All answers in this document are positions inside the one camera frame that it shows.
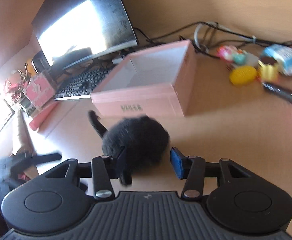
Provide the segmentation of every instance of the keyboard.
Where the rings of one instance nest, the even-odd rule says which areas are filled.
[[[86,71],[65,80],[58,89],[54,100],[90,98],[90,93],[111,72],[113,68]]]

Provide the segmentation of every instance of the pink box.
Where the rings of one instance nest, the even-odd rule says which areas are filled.
[[[44,71],[35,75],[23,89],[24,94],[36,109],[41,109],[56,93],[54,83],[50,79],[49,74]]]
[[[189,40],[134,52],[90,97],[103,116],[184,116],[196,65]]]

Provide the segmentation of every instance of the toy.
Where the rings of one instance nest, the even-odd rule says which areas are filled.
[[[229,63],[243,65],[246,62],[247,52],[237,49],[235,46],[221,46],[217,49],[217,56]]]
[[[267,92],[272,93],[280,98],[283,98],[292,104],[292,90],[280,87],[270,82],[263,83],[263,88]]]
[[[279,63],[272,57],[261,57],[258,60],[258,77],[262,82],[278,81]]]
[[[229,80],[233,85],[246,85],[252,82],[257,76],[257,70],[252,66],[243,66],[234,69],[230,75]]]
[[[265,48],[262,56],[273,57],[279,63],[278,71],[292,76],[292,48],[274,44]]]

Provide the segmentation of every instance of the computer monitor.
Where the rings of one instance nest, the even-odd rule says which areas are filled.
[[[32,25],[51,69],[137,45],[121,0],[45,0]]]

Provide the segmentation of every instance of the pink object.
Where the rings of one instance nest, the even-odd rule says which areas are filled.
[[[24,94],[29,98],[36,109],[42,106],[51,99],[56,90],[46,77],[47,73],[39,73],[33,77],[33,80],[23,89]]]
[[[103,116],[184,116],[196,72],[189,40],[129,54],[90,94]]]
[[[235,46],[221,46],[217,49],[217,57],[228,61],[233,62],[233,54],[236,53],[238,49]]]
[[[57,101],[51,102],[36,116],[34,116],[32,121],[29,123],[29,127],[31,128],[31,130],[36,131],[41,126],[41,124],[46,120],[47,116],[56,107],[57,104],[58,104]]]

